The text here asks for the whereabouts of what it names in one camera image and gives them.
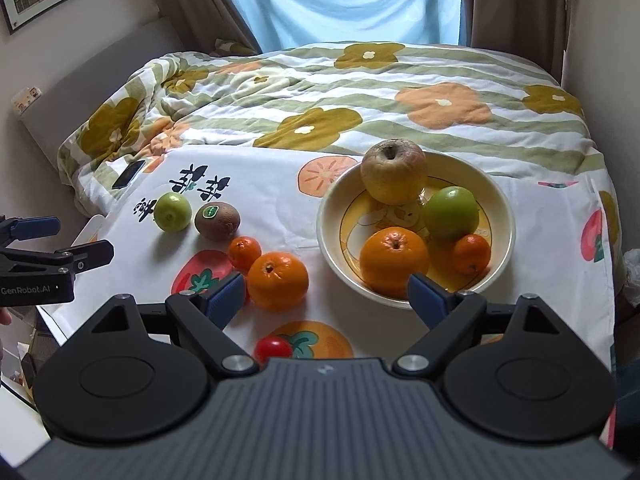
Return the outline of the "person's left hand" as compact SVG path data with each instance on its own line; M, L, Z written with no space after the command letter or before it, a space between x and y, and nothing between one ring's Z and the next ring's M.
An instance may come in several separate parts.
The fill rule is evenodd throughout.
M6 308L0 308L0 324L8 326L12 323L12 316Z

